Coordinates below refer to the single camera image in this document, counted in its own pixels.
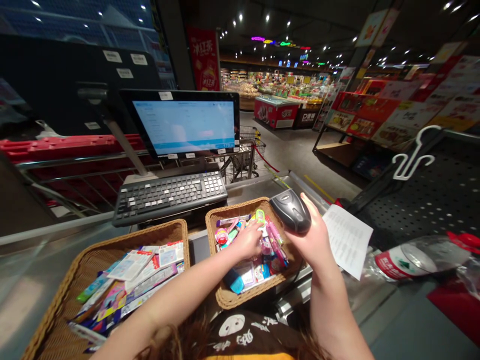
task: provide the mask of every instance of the computer monitor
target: computer monitor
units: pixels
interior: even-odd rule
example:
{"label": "computer monitor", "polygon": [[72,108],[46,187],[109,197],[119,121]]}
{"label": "computer monitor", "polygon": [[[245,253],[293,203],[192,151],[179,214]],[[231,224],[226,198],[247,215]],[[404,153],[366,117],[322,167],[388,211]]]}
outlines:
{"label": "computer monitor", "polygon": [[240,150],[236,92],[122,89],[119,93],[154,159]]}
{"label": "computer monitor", "polygon": [[79,98],[81,87],[108,87],[110,112],[124,134],[138,130],[118,90],[165,89],[154,59],[142,51],[5,34],[0,48],[0,77],[64,136],[111,134],[95,109]]}

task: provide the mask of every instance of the white hanger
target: white hanger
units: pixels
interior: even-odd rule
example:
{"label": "white hanger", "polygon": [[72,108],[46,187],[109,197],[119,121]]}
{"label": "white hanger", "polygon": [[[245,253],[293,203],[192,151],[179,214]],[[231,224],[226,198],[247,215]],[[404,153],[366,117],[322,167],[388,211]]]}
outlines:
{"label": "white hanger", "polygon": [[423,159],[428,159],[428,161],[425,163],[425,166],[428,166],[430,165],[431,163],[433,163],[435,161],[435,156],[433,155],[423,155],[423,156],[420,156],[416,161],[415,161],[415,164],[413,164],[410,172],[408,173],[408,175],[406,175],[407,171],[409,170],[410,166],[412,165],[412,163],[414,162],[415,158],[417,157],[417,154],[419,153],[420,151],[420,148],[422,147],[422,134],[424,133],[425,130],[427,129],[437,129],[437,130],[441,130],[442,128],[438,125],[431,125],[431,126],[427,126],[427,127],[424,127],[422,130],[420,130],[418,132],[418,134],[416,135],[416,139],[415,139],[415,142],[416,142],[416,148],[415,148],[415,151],[413,152],[413,154],[411,155],[411,158],[410,160],[408,161],[408,163],[405,165],[405,163],[407,162],[407,160],[409,159],[409,156],[405,153],[401,153],[401,154],[397,154],[395,155],[392,159],[391,159],[391,162],[392,163],[396,163],[397,162],[397,159],[399,158],[403,158],[403,160],[401,161],[400,165],[398,166],[398,168],[396,169],[395,173],[393,174],[393,179],[394,180],[402,180],[402,181],[407,181],[408,179],[410,179],[412,177],[412,175],[414,174],[415,170],[417,169],[417,167],[419,166],[420,162],[423,160]]}

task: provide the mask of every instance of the person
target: person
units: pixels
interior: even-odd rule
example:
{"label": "person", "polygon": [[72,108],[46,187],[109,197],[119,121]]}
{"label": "person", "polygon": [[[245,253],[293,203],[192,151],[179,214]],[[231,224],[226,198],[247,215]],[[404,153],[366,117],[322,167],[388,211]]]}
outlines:
{"label": "person", "polygon": [[260,224],[251,221],[232,245],[162,287],[110,334],[92,359],[373,360],[350,310],[327,227],[315,205],[304,193],[301,197],[311,228],[301,236],[285,233],[313,271],[309,336],[272,317],[235,309],[211,322],[199,309],[202,319],[187,321],[233,266],[260,254]]}

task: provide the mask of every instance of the hand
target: hand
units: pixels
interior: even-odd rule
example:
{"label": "hand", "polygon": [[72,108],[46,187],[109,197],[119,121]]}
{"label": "hand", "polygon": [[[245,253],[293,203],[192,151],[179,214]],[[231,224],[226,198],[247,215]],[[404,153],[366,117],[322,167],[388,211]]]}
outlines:
{"label": "hand", "polygon": [[240,257],[240,261],[260,255],[262,232],[259,228],[261,226],[262,224],[257,220],[250,221],[248,226],[244,222],[233,244],[229,246],[229,248],[235,249],[235,254]]}
{"label": "hand", "polygon": [[306,234],[299,235],[286,229],[286,236],[314,270],[331,266],[332,264],[336,266],[332,249],[330,248],[329,232],[322,216],[314,203],[303,192],[300,194],[300,197],[310,212],[310,230]]}

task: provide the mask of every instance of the plastic bag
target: plastic bag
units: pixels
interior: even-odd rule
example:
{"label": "plastic bag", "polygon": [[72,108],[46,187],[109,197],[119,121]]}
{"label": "plastic bag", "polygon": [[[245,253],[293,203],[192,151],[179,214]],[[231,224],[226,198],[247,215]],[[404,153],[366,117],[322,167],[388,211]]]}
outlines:
{"label": "plastic bag", "polygon": [[456,270],[457,276],[465,284],[468,292],[480,300],[480,260],[471,257]]}

